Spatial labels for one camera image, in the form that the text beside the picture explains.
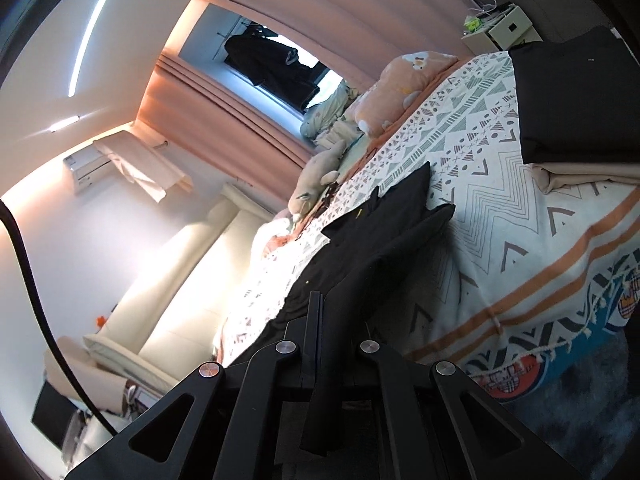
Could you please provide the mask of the black garment with yellow stripes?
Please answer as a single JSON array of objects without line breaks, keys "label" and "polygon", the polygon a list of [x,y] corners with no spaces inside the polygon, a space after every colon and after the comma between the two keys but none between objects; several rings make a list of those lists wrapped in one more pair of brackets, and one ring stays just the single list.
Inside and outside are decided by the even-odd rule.
[{"label": "black garment with yellow stripes", "polygon": [[431,177],[425,164],[385,193],[375,188],[364,203],[329,223],[321,231],[329,241],[299,274],[277,315],[231,363],[245,363],[280,341],[288,323],[308,313],[310,294],[320,292],[324,372],[338,352],[367,335],[386,304],[406,299],[411,271],[444,236],[454,215],[451,204],[427,207]]}]

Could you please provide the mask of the hanging dark clothes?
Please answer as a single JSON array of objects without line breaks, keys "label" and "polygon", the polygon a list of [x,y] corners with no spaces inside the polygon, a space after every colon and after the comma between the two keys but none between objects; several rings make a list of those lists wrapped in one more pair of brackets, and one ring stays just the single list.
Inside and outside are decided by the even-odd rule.
[{"label": "hanging dark clothes", "polygon": [[308,65],[300,60],[298,47],[277,41],[277,34],[251,22],[240,34],[224,42],[224,62],[260,87],[303,112],[320,92],[320,81],[329,69],[320,61]]}]

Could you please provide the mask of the folded black clothes stack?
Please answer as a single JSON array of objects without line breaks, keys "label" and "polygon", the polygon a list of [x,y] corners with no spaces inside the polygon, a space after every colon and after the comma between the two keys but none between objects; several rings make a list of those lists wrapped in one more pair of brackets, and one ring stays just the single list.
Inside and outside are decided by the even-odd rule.
[{"label": "folded black clothes stack", "polygon": [[639,63],[611,29],[509,50],[523,162],[639,162]]}]

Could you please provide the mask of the orange blanket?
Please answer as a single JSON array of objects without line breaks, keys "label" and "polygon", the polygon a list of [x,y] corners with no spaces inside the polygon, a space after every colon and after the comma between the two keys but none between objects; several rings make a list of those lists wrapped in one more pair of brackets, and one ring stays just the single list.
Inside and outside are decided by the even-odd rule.
[{"label": "orange blanket", "polygon": [[299,237],[312,216],[320,211],[318,203],[326,188],[344,183],[366,166],[435,89],[465,62],[464,58],[433,51],[404,54],[389,62],[380,79],[331,124],[333,128],[358,130],[367,138],[369,144],[364,154],[344,176],[338,167],[348,151],[346,140],[338,140],[312,156],[299,174],[288,206],[258,230],[254,238],[257,255],[265,257]]}]

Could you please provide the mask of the cream upholstered headboard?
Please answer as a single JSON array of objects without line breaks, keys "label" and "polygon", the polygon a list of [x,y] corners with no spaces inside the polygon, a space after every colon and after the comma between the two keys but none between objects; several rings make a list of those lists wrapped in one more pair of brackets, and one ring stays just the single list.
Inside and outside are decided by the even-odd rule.
[{"label": "cream upholstered headboard", "polygon": [[225,185],[206,216],[171,237],[104,325],[85,336],[90,356],[157,394],[213,359],[216,333],[250,272],[254,237],[273,217]]}]

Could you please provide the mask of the patterned white bedspread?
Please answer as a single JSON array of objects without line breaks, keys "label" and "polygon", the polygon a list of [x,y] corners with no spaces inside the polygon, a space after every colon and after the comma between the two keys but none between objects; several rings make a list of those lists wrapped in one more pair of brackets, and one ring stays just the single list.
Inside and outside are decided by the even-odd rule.
[{"label": "patterned white bedspread", "polygon": [[401,265],[372,282],[378,326],[406,358],[448,359],[510,401],[612,338],[639,304],[639,190],[583,183],[544,192],[521,156],[518,78],[506,53],[443,74],[400,128],[282,247],[254,241],[254,276],[215,344],[247,360],[305,313],[309,293],[408,228],[449,214]]}]

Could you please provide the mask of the beige plush toy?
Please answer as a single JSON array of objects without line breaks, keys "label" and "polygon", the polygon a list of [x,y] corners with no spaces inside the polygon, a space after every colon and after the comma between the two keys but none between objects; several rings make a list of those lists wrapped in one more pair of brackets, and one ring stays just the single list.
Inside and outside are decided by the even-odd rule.
[{"label": "beige plush toy", "polygon": [[300,173],[296,187],[288,200],[293,218],[302,218],[314,208],[327,186],[340,176],[338,167],[346,151],[346,142],[339,140],[327,150],[314,155]]}]

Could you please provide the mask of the hanging cream cloth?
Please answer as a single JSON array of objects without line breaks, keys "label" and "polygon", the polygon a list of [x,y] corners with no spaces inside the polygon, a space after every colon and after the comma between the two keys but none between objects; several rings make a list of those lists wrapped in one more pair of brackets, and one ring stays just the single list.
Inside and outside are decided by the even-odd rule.
[{"label": "hanging cream cloth", "polygon": [[94,140],[92,145],[106,156],[130,183],[140,186],[155,203],[171,188],[193,192],[190,176],[173,162],[126,130]]}]

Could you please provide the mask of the green bedding bundle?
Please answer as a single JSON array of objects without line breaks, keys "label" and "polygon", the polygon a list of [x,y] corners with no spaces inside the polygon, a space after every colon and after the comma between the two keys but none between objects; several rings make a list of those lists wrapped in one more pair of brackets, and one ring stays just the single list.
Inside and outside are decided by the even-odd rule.
[{"label": "green bedding bundle", "polygon": [[343,79],[327,99],[306,110],[299,133],[307,140],[314,140],[330,128],[358,96],[359,91]]}]

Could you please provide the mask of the pink curtain left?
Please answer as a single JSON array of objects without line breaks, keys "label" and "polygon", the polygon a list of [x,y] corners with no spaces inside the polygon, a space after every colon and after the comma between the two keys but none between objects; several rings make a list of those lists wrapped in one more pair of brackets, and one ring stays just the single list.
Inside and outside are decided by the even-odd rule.
[{"label": "pink curtain left", "polygon": [[302,168],[312,148],[235,91],[177,55],[157,59],[137,120],[237,177],[265,159]]}]

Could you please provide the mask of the pink curtain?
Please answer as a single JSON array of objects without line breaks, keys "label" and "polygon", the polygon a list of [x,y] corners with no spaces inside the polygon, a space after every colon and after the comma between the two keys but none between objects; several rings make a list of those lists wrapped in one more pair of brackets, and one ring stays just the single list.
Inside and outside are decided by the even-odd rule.
[{"label": "pink curtain", "polygon": [[204,0],[294,41],[360,90],[405,53],[470,56],[471,0]]},{"label": "pink curtain", "polygon": [[237,177],[265,159],[302,168],[312,148],[235,91],[177,55],[157,59],[137,120]]}]

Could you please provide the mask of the white air conditioner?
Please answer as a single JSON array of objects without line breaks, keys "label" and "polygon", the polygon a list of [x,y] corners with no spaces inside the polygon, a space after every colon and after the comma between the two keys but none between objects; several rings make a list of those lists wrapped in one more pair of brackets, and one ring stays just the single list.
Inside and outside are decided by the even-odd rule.
[{"label": "white air conditioner", "polygon": [[114,168],[111,159],[93,145],[64,157],[63,164],[75,194],[84,192]]}]

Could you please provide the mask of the peach cartoon pillow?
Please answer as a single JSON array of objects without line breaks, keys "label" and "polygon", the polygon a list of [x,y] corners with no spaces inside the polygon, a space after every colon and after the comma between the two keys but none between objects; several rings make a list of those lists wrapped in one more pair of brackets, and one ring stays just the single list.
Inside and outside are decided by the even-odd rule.
[{"label": "peach cartoon pillow", "polygon": [[420,51],[394,58],[378,81],[360,96],[354,108],[354,122],[370,138],[383,132],[416,100],[418,95],[457,62],[454,55]]}]

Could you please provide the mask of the pink curtain right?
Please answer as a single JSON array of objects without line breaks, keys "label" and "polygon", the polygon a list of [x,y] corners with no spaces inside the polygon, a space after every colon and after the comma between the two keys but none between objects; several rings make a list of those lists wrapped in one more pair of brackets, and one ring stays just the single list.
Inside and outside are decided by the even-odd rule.
[{"label": "pink curtain right", "polygon": [[405,53],[470,56],[471,0],[204,0],[294,41],[360,90]]}]

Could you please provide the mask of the white bedside cabinet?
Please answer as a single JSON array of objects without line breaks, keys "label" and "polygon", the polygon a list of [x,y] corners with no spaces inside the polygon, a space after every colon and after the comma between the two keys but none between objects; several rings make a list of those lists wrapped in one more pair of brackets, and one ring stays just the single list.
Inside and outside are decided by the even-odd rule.
[{"label": "white bedside cabinet", "polygon": [[501,12],[476,19],[480,24],[466,30],[461,40],[474,54],[506,51],[519,44],[541,41],[533,22],[520,6],[509,4]]}]

